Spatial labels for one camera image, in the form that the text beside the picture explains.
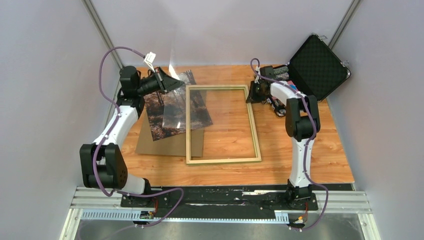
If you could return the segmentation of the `wooden picture frame green trim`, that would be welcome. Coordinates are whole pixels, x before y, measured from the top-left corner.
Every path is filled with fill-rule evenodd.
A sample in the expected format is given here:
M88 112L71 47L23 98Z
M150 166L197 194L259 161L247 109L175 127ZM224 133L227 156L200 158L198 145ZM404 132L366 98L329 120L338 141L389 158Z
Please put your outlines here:
M216 165L262 161L254 111L246 84L188 85L186 87L186 164ZM204 128L203 156L192 155L194 119L192 92L206 93L205 106L212 124Z

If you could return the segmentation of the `forest photo print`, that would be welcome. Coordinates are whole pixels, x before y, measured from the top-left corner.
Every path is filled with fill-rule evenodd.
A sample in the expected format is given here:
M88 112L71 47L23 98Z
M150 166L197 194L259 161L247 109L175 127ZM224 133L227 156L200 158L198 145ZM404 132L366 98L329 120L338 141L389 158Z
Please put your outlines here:
M190 91L190 129L198 130L213 124L206 107L204 90ZM186 131L186 88L166 94L157 92L144 97L145 111L154 141L183 134Z

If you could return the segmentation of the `clear acrylic sheet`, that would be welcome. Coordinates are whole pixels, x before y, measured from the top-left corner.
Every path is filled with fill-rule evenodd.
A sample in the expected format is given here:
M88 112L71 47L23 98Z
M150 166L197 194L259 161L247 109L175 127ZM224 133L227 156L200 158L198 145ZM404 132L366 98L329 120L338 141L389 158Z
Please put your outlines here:
M171 77L184 82L184 86L163 96L163 128L179 131L186 130L186 86L196 85L195 76L190 68L178 63L174 50L171 51L168 73ZM205 104L205 91L192 90L189 95L190 129L197 130L213 124Z

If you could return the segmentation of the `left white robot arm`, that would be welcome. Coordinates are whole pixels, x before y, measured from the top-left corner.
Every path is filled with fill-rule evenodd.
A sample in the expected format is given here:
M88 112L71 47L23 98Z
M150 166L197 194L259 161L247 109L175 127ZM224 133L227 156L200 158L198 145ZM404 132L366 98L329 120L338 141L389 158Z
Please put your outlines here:
M80 147L83 185L100 189L108 197L114 192L134 196L135 202L146 207L153 201L150 183L128 172L121 147L143 112L145 96L167 94L185 83L168 75L161 67L149 70L148 76L143 77L134 66L125 66L119 71L119 82L121 88L113 103L112 119L92 143Z

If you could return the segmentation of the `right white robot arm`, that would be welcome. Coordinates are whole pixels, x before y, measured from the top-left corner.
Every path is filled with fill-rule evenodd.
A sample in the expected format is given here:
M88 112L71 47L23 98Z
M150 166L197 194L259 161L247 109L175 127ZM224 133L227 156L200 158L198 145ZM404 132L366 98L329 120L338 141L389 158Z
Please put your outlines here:
M285 101L285 130L292 141L292 166L285 193L286 204L298 209L306 199L312 197L312 185L308 172L311 167L312 148L320 128L318 102L314 95L305 95L284 80L276 80L260 74L258 66L250 65L255 74L253 83L261 86L259 80L267 83L264 89L251 86L249 103L254 96L271 97Z

